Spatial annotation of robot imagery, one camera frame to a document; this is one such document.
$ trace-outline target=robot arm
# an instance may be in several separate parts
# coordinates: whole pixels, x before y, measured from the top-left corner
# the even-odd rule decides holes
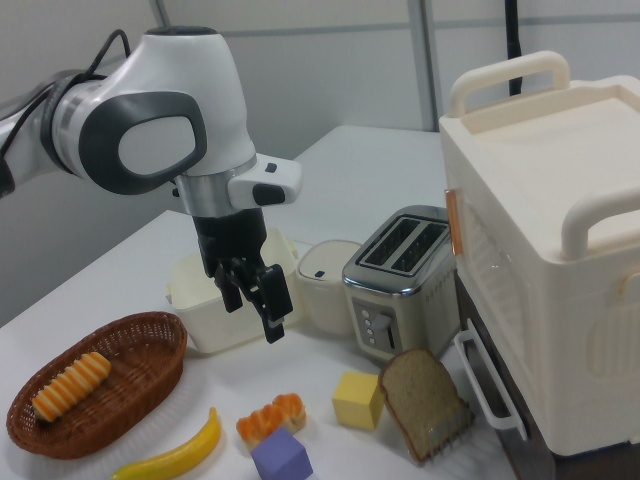
[[[200,27],[150,30],[107,78],[75,72],[40,100],[0,122],[0,196],[55,169],[123,195],[175,181],[194,220],[205,272],[227,311],[242,306],[242,292],[260,314],[267,340],[283,336],[292,305],[282,269],[260,256],[261,207],[295,200],[301,169],[256,156],[221,35]]]

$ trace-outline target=banana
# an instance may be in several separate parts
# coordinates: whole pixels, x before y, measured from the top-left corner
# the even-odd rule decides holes
[[[168,480],[191,470],[205,459],[220,440],[222,427],[215,408],[209,420],[188,442],[156,457],[130,463],[111,476],[111,480]]]

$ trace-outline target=table surface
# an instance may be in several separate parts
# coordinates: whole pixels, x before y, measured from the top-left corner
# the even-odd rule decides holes
[[[280,228],[302,256],[330,239],[364,242],[397,210],[412,204],[444,206],[446,184],[438,134],[339,127],[296,159],[303,191],[292,205],[269,207],[268,226]],[[171,264],[198,251],[190,217],[165,212],[38,303],[0,328],[0,409],[43,365],[98,327],[126,315],[172,311],[165,299]],[[259,479],[235,423],[280,393],[297,392],[308,412],[296,434],[306,447],[313,479],[513,480],[495,432],[486,423],[457,354],[443,358],[476,421],[443,454],[415,463],[400,431],[383,411],[375,431],[343,427],[331,396],[347,370],[377,373],[355,338],[336,338],[302,320],[284,339],[257,339],[222,353],[191,346],[184,373],[167,399],[120,439],[79,460],[32,455],[0,435],[3,479],[109,478],[118,467],[169,450],[199,430],[215,406],[223,426],[216,450],[183,479]]]

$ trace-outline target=white wall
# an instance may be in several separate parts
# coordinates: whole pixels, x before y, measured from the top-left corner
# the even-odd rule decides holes
[[[161,4],[226,38],[261,153],[294,158],[343,124],[435,128],[419,0]]]
[[[0,104],[54,72],[88,67],[114,29],[122,28],[134,47],[156,25],[148,0],[2,1]],[[121,52],[115,42],[107,57]],[[168,188],[120,197],[65,173],[2,199],[0,325],[175,205]]]
[[[503,0],[426,0],[434,42],[439,115],[449,109],[453,82],[465,71],[507,58]],[[640,2],[637,0],[520,0],[522,53],[553,50],[578,80],[640,77]],[[525,78],[523,91],[548,84]],[[507,85],[476,95],[470,104],[503,98]]]

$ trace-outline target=wicker basket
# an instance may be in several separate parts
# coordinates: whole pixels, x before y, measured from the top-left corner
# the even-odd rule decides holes
[[[59,459],[96,452],[122,436],[171,393],[182,375],[186,346],[182,322],[169,313],[140,313],[101,327],[22,387],[7,414],[11,440],[29,452]],[[53,423],[37,420],[31,399],[91,351],[111,362],[109,377]]]

